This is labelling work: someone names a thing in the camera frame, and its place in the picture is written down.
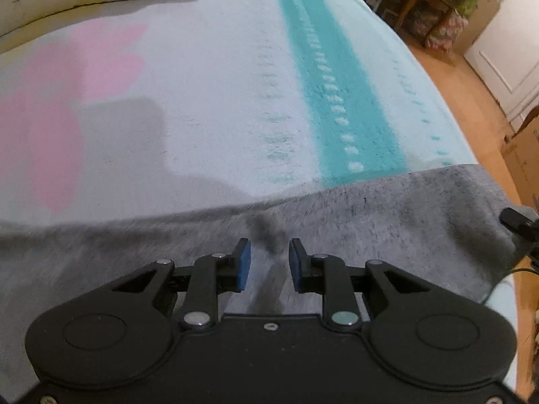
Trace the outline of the pastel floral bed sheet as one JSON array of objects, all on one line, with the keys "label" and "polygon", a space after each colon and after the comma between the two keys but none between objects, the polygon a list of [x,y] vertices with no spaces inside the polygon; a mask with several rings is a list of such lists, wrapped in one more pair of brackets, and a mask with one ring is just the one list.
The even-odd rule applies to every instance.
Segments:
[{"label": "pastel floral bed sheet", "polygon": [[101,224],[478,165],[362,0],[146,0],[1,56],[1,225]]}]

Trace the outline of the cardboard box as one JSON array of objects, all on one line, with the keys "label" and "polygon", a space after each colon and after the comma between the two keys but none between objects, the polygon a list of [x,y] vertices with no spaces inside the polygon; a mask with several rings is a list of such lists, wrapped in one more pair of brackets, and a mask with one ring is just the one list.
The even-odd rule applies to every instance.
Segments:
[{"label": "cardboard box", "polygon": [[538,211],[538,106],[526,116],[516,134],[505,138],[502,156],[524,205]]}]

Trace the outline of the floral storage bag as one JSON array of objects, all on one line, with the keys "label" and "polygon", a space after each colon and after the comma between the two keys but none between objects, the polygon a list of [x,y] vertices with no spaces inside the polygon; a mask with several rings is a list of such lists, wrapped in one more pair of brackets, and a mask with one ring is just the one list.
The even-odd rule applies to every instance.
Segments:
[{"label": "floral storage bag", "polygon": [[441,10],[423,0],[409,12],[405,30],[424,48],[449,53],[468,24],[455,9]]}]

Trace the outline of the white door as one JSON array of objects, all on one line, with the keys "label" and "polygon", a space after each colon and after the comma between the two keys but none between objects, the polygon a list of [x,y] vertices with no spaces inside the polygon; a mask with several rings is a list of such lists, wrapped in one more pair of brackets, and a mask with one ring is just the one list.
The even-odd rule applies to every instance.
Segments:
[{"label": "white door", "polygon": [[538,0],[501,0],[465,59],[518,130],[538,104]]}]

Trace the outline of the grey knit pants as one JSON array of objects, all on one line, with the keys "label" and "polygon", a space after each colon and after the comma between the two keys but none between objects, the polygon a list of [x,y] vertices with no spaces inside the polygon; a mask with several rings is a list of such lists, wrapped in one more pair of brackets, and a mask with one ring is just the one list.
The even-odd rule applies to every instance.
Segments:
[{"label": "grey knit pants", "polygon": [[36,383],[24,349],[30,323],[53,306],[159,259],[252,244],[247,290],[230,313],[300,313],[314,296],[293,292],[288,244],[349,265],[389,262],[466,296],[485,300],[530,250],[500,213],[510,201],[487,171],[458,165],[357,182],[300,197],[197,212],[49,227],[1,225],[1,391],[17,399]]}]

